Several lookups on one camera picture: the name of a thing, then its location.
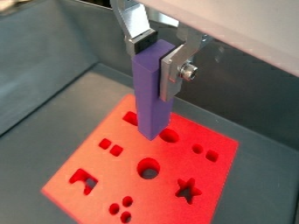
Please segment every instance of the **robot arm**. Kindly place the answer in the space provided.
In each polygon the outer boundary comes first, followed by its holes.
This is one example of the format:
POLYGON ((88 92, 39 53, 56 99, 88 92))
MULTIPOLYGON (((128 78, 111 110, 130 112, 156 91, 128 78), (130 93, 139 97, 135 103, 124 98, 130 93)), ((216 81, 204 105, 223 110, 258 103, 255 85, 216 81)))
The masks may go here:
MULTIPOLYGON (((144 49, 155 44, 158 32, 150 27, 146 7, 140 3, 134 0, 111 0, 110 2, 126 34, 127 53, 134 58, 144 49)), ((160 62, 160 75, 158 82, 154 84, 156 89, 159 89, 159 95, 155 93, 150 94, 156 95, 156 98, 160 99, 154 99, 154 97, 146 98, 143 95, 148 95, 148 93, 135 91, 138 120, 143 126, 142 129, 139 127, 139 131, 150 140, 155 138, 168 125, 171 113, 168 108, 174 96, 180 92, 183 79, 191 81, 195 78, 198 67, 192 64, 192 55, 211 41, 208 35, 183 23, 179 24, 178 37, 183 41, 183 44, 167 53, 160 62), (156 111, 155 108, 148 108, 147 103, 138 103, 139 98, 143 98, 143 101, 148 101, 151 107, 156 107, 160 111, 156 111)), ((155 92, 156 90, 154 87, 146 91, 155 92)))

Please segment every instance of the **rectangular hole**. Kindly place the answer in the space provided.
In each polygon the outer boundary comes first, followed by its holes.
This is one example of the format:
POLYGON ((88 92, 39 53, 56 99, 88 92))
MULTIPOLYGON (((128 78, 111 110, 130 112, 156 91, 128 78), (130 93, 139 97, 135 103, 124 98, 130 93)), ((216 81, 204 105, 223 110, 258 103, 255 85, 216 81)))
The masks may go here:
POLYGON ((214 150, 208 150, 206 158, 211 161, 211 162, 216 162, 219 159, 219 153, 214 150))
POLYGON ((123 152, 123 148, 119 145, 115 145, 110 151, 110 153, 118 157, 120 153, 123 152))
POLYGON ((136 113, 134 113, 132 111, 128 111, 126 113, 123 120, 131 123, 132 125, 138 126, 136 113))
POLYGON ((103 150, 106 150, 108 147, 110 147, 110 145, 111 145, 111 141, 108 140, 108 139, 103 139, 101 140, 101 142, 99 143, 99 147, 103 149, 103 150))

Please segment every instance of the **screw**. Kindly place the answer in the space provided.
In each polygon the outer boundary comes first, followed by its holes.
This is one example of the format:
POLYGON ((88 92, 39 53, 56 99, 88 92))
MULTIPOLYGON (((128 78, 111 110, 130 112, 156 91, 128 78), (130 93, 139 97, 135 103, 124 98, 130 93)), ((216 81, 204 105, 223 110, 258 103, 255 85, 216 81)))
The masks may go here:
POLYGON ((192 81, 194 78, 196 77, 196 71, 198 71, 198 67, 191 63, 191 62, 186 62, 182 65, 182 70, 180 70, 180 77, 184 78, 187 81, 192 81))

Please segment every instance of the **metal bracket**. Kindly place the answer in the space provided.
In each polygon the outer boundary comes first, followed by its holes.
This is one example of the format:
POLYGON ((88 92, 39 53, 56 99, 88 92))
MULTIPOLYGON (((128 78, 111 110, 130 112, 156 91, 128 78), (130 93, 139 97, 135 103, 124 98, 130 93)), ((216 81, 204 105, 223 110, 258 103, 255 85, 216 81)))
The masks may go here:
POLYGON ((126 34, 127 53, 134 57, 156 42, 158 32, 151 29, 146 7, 134 0, 110 0, 116 20, 126 34))
POLYGON ((207 34, 183 23, 179 23, 176 35, 184 44, 162 59, 160 98, 166 102, 180 92, 183 79, 195 78, 198 67, 192 64, 192 56, 211 41, 207 34))

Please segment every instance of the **gray floor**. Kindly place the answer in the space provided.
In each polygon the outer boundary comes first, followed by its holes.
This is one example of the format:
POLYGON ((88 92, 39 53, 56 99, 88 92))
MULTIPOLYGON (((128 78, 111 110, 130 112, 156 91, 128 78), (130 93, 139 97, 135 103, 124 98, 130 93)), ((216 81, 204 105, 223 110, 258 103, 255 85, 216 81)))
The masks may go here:
MULTIPOLYGON (((131 77, 97 65, 0 138, 1 223, 75 223, 40 190, 128 93, 131 77)), ((212 223, 292 223, 296 151, 186 101, 175 100, 174 111, 240 142, 212 223)))

